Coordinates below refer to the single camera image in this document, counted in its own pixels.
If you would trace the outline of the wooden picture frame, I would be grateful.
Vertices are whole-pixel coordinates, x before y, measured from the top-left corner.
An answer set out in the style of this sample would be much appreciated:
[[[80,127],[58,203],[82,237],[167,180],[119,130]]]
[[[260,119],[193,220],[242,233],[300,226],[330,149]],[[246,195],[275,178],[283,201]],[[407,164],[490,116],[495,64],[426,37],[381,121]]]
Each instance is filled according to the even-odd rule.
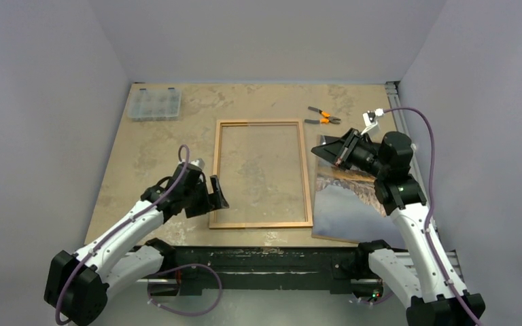
[[[218,120],[212,173],[229,208],[211,229],[311,228],[305,133],[299,119]]]

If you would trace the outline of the landscape photo print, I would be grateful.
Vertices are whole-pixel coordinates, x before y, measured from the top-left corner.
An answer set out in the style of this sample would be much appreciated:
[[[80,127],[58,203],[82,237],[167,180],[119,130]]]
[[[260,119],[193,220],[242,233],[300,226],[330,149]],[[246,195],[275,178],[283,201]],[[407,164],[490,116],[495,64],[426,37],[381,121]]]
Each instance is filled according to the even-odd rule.
[[[311,235],[349,243],[384,240],[393,248],[406,248],[375,196],[374,178],[358,168],[341,170],[319,157]]]

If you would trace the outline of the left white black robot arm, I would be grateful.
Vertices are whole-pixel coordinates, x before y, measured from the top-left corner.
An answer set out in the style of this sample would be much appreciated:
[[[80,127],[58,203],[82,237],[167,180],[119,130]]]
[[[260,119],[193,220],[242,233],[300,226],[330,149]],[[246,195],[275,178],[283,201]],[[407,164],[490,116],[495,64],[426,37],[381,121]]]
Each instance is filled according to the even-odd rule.
[[[157,238],[134,248],[180,213],[190,218],[229,207],[218,176],[206,177],[202,165],[202,160],[181,160],[171,176],[148,187],[108,231],[73,253],[60,251],[52,258],[44,299],[54,307],[58,325],[91,324],[110,298],[146,276],[179,280],[181,270],[203,267],[179,265],[175,249]]]

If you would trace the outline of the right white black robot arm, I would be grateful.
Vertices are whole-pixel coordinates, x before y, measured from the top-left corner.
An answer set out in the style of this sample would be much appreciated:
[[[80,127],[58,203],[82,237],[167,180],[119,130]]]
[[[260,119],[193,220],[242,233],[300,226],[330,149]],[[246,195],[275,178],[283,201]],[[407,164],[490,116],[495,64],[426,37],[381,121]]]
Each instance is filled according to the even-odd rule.
[[[467,290],[430,223],[427,198],[409,172],[409,136],[387,132],[375,143],[352,128],[311,152],[339,169],[356,167],[375,178],[375,196],[402,236],[415,269],[411,272],[385,241],[376,240],[359,245],[356,271],[376,274],[387,284],[403,304],[409,325],[480,325],[485,302],[481,294]]]

